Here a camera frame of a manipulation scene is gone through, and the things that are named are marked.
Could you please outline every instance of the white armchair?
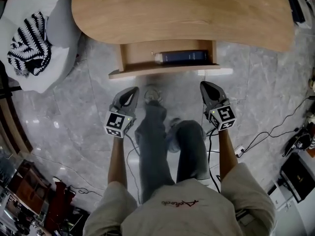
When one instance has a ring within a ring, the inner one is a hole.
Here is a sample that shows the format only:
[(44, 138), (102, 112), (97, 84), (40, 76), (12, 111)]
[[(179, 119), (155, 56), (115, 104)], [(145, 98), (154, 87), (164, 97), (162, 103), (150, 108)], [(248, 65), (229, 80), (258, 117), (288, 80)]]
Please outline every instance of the white armchair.
[[(37, 11), (49, 17), (47, 39), (52, 44), (51, 60), (37, 76), (17, 76), (6, 56), (18, 27)], [(61, 82), (72, 69), (80, 34), (72, 17), (71, 0), (8, 0), (0, 19), (0, 60), (7, 75), (18, 81), (23, 90), (43, 93)]]

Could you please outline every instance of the black and white striped cloth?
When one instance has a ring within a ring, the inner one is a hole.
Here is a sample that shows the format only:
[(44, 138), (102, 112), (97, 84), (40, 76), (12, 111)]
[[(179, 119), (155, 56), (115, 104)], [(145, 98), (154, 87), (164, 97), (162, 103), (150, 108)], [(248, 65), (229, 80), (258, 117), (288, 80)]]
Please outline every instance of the black and white striped cloth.
[(44, 40), (44, 28), (45, 19), (41, 12), (36, 12), (26, 18), (14, 34), (7, 59), (17, 75), (37, 76), (49, 64), (51, 50)]

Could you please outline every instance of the curved wooden tabletop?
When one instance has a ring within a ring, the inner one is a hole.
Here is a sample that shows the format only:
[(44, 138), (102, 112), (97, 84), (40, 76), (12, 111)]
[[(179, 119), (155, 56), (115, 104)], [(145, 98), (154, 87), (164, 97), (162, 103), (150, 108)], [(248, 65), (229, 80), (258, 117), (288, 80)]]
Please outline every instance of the curved wooden tabletop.
[(286, 51), (288, 0), (72, 0), (78, 27), (98, 41), (222, 40)]

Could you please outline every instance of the black and white marker cube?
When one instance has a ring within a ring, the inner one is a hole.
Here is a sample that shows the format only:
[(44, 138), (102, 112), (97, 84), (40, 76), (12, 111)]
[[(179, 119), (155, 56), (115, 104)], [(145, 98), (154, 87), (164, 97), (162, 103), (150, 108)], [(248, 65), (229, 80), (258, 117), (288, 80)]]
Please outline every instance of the black and white marker cube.
[(209, 113), (209, 121), (215, 126), (218, 131), (231, 128), (236, 117), (233, 113), (231, 105), (212, 109)]
[(124, 137), (133, 125), (133, 117), (107, 111), (105, 117), (105, 131), (108, 135)]

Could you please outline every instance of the beige t-shirt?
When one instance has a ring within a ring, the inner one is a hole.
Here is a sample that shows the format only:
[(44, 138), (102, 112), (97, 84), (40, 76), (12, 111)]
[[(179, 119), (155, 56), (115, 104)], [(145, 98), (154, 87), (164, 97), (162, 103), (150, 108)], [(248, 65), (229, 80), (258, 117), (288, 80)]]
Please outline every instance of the beige t-shirt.
[(221, 194), (189, 179), (161, 187), (140, 207), (112, 182), (86, 221), (84, 236), (114, 230), (124, 236), (268, 236), (274, 223), (269, 196), (240, 163), (222, 181)]

